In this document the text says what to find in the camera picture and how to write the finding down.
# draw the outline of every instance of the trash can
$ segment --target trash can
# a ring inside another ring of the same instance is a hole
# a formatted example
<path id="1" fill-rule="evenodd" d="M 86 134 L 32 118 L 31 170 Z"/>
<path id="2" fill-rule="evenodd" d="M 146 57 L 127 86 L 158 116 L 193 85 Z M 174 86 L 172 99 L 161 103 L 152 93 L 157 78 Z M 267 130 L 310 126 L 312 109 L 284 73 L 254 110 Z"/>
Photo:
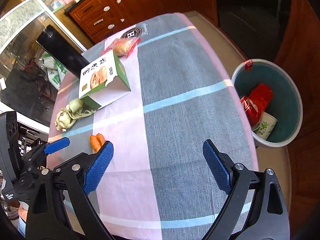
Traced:
<path id="1" fill-rule="evenodd" d="M 252 69 L 245 71 L 245 63 L 241 63 L 232 75 L 239 97 L 249 96 L 259 84 L 268 85 L 274 92 L 266 113 L 277 119 L 277 124 L 267 140 L 263 140 L 252 132 L 256 146 L 282 147 L 297 136 L 302 124 L 302 101 L 300 93 L 289 75 L 276 64 L 263 60 L 252 59 Z"/>

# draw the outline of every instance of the floor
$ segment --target floor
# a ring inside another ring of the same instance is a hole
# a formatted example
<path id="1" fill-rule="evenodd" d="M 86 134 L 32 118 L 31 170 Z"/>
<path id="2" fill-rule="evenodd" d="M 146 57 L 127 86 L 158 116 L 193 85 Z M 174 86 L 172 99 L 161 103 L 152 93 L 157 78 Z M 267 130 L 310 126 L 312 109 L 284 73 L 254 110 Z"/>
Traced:
<path id="1" fill-rule="evenodd" d="M 219 30 L 201 15 L 198 15 L 196 12 L 190 12 L 187 13 L 186 16 L 209 42 L 231 77 L 236 67 L 244 61 L 241 54 L 236 51 L 236 48 Z M 284 194 L 287 208 L 289 209 L 291 200 L 291 170 L 286 147 L 258 147 L 256 151 L 259 171 L 265 171 L 267 168 L 272 168 L 275 171 Z"/>

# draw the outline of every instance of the white and green box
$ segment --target white and green box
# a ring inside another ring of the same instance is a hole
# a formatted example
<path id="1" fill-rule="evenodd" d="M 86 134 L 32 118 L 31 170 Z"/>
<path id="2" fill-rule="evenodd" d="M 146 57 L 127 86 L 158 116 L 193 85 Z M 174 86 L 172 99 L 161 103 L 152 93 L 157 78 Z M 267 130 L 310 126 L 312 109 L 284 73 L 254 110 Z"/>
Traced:
<path id="1" fill-rule="evenodd" d="M 81 70 L 79 98 L 93 109 L 100 109 L 131 91 L 119 58 L 108 51 Z"/>

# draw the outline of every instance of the white bin rim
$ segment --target white bin rim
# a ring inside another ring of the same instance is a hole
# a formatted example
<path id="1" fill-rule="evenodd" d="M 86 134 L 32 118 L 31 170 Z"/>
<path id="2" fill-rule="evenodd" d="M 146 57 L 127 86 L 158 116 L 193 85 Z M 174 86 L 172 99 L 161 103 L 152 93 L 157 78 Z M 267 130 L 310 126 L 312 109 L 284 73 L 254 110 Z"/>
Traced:
<path id="1" fill-rule="evenodd" d="M 297 99 L 298 99 L 299 106 L 300 106 L 300 109 L 299 109 L 299 113 L 300 113 L 299 122 L 298 122 L 298 125 L 296 126 L 296 130 L 294 131 L 294 133 L 287 140 L 282 141 L 282 142 L 278 142 L 278 143 L 268 142 L 268 141 L 263 140 L 262 138 L 260 138 L 253 131 L 251 132 L 256 146 L 271 147 L 271 148 L 279 148 L 279 147 L 286 146 L 296 138 L 296 136 L 298 135 L 298 133 L 300 131 L 301 125 L 302 125 L 303 107 L 302 107 L 302 101 L 301 101 L 301 96 L 300 96 L 299 90 L 298 90 L 296 84 L 291 79 L 291 77 L 282 68 L 280 68 L 278 65 L 276 65 L 276 64 L 274 64 L 274 63 L 272 63 L 270 61 L 264 60 L 264 59 L 255 58 L 255 59 L 251 59 L 251 60 L 252 60 L 253 63 L 255 63 L 255 62 L 263 63 L 265 65 L 270 65 L 270 66 L 276 68 L 279 72 L 281 72 L 291 82 L 292 88 L 294 89 L 295 94 L 297 95 Z M 232 77 L 231 77 L 231 81 L 232 81 L 233 85 L 235 84 L 236 77 L 238 76 L 239 72 L 244 68 L 244 66 L 245 66 L 245 62 L 241 63 L 236 68 L 236 70 L 233 72 Z"/>

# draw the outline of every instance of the white paper cup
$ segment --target white paper cup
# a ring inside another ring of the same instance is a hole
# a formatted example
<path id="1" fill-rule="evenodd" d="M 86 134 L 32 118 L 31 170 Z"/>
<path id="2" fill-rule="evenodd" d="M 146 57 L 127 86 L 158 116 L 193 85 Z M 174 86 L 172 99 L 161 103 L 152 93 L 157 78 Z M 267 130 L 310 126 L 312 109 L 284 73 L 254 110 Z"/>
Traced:
<path id="1" fill-rule="evenodd" d="M 254 133 L 258 135 L 260 138 L 267 140 L 268 136 L 272 132 L 276 123 L 277 123 L 276 118 L 274 118 L 273 116 L 271 116 L 266 112 L 262 112 L 260 125 L 258 129 L 254 131 Z"/>

